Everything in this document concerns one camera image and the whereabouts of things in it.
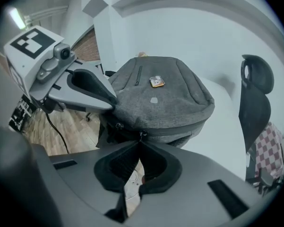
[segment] black slot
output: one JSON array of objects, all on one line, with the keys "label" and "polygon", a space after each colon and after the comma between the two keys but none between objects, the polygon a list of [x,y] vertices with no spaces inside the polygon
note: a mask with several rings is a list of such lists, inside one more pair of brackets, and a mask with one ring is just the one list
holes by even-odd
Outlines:
[{"label": "black slot", "polygon": [[60,86],[58,86],[58,85],[56,85],[56,84],[53,84],[53,86],[52,86],[53,88],[55,88],[55,89],[57,89],[57,90],[60,90],[61,89],[61,87]]},{"label": "black slot", "polygon": [[72,70],[68,70],[68,69],[66,69],[65,71],[69,72],[70,74],[72,74],[72,73],[73,73],[73,71],[72,71]]},{"label": "black slot", "polygon": [[208,185],[231,218],[236,218],[248,210],[248,207],[222,180],[208,182]]},{"label": "black slot", "polygon": [[80,65],[83,65],[83,63],[81,63],[81,62],[79,62],[79,61],[77,61],[77,60],[75,60],[74,62],[75,62],[75,63],[78,63],[78,64],[80,64]]},{"label": "black slot", "polygon": [[58,162],[58,163],[54,163],[53,167],[56,170],[62,169],[62,168],[66,168],[69,166],[73,166],[76,165],[77,163],[74,160],[68,160],[68,161],[62,161],[62,162]]}]

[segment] red and white checkered fabric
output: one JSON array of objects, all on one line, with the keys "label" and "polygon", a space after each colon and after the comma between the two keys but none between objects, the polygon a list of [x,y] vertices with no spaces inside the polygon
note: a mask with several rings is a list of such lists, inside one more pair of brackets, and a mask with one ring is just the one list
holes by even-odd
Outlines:
[{"label": "red and white checkered fabric", "polygon": [[258,170],[265,168],[274,179],[280,177],[284,165],[281,140],[281,132],[271,122],[256,139],[256,166],[255,176]]}]

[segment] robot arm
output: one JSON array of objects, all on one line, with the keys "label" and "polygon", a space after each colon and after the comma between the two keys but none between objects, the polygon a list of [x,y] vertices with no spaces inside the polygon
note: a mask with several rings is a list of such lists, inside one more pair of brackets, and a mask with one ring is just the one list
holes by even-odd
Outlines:
[{"label": "robot arm", "polygon": [[34,26],[4,46],[10,73],[24,94],[46,113],[65,108],[104,113],[116,104],[106,77],[77,60],[63,37]]}]

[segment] black office chair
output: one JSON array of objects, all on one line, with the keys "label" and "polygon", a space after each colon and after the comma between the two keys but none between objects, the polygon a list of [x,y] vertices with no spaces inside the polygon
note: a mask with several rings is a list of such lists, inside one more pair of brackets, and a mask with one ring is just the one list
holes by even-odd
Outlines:
[{"label": "black office chair", "polygon": [[271,106],[266,94],[273,89],[274,76],[259,56],[243,55],[243,58],[239,119],[247,152],[269,122]]}]

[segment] small card on backpack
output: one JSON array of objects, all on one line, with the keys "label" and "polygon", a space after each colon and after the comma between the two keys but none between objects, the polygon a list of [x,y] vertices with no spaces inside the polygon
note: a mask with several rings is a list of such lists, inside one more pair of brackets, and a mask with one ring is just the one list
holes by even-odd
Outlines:
[{"label": "small card on backpack", "polygon": [[161,87],[165,85],[164,80],[161,76],[155,76],[150,78],[150,83],[152,87]]}]

